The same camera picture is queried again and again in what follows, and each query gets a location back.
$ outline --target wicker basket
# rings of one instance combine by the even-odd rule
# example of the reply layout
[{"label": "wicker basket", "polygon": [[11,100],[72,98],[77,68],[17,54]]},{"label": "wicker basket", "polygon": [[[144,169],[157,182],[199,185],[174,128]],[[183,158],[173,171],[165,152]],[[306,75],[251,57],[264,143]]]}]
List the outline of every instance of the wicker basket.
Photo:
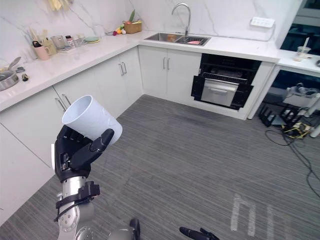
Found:
[{"label": "wicker basket", "polygon": [[135,23],[135,24],[124,23],[124,30],[127,34],[135,34],[135,33],[141,32],[142,23]]}]

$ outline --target black oven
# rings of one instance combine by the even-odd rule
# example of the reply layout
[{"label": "black oven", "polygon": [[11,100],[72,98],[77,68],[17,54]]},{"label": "black oven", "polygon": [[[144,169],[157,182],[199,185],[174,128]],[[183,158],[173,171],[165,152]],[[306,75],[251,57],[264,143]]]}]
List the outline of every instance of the black oven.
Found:
[{"label": "black oven", "polygon": [[196,101],[239,110],[246,104],[260,64],[251,59],[203,53],[191,96]]}]

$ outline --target cabinet door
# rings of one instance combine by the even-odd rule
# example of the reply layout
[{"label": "cabinet door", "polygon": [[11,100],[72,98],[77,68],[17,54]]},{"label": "cabinet door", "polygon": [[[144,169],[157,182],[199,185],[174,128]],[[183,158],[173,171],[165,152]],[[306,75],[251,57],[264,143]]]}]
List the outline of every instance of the cabinet door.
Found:
[{"label": "cabinet door", "polygon": [[51,144],[57,139],[64,114],[56,99],[58,95],[48,87],[0,112],[0,123],[49,167]]},{"label": "cabinet door", "polygon": [[198,75],[202,54],[168,49],[168,99],[178,103],[193,101],[191,96],[194,76]]},{"label": "cabinet door", "polygon": [[103,106],[115,118],[129,107],[120,62],[119,57],[115,56],[94,68],[95,79],[103,95]]},{"label": "cabinet door", "polygon": [[142,80],[138,55],[138,47],[125,51],[120,56],[126,92],[129,104],[133,104],[142,95]]},{"label": "cabinet door", "polygon": [[53,175],[0,124],[0,226]]},{"label": "cabinet door", "polygon": [[85,95],[92,95],[101,105],[104,97],[96,79],[96,66],[77,73],[53,86],[66,107]]},{"label": "cabinet door", "polygon": [[167,94],[167,49],[139,46],[142,85],[146,94],[161,97]]}]

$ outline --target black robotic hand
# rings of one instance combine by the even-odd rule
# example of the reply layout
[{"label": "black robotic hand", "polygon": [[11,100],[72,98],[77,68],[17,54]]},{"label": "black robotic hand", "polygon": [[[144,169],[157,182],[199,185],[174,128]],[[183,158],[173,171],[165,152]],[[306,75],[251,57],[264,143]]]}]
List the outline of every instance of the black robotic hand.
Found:
[{"label": "black robotic hand", "polygon": [[64,125],[54,144],[54,171],[60,181],[63,182],[77,176],[87,178],[91,170],[90,164],[104,152],[114,133],[112,129],[107,129],[100,137],[92,141]]}]

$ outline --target pink cup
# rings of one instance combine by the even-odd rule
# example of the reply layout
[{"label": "pink cup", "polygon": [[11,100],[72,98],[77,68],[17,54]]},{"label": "pink cup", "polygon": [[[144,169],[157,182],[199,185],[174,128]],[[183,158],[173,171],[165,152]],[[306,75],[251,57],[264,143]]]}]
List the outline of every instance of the pink cup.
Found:
[{"label": "pink cup", "polygon": [[49,57],[49,48],[46,46],[38,46],[34,48],[34,51],[39,59],[41,60],[48,60]]}]

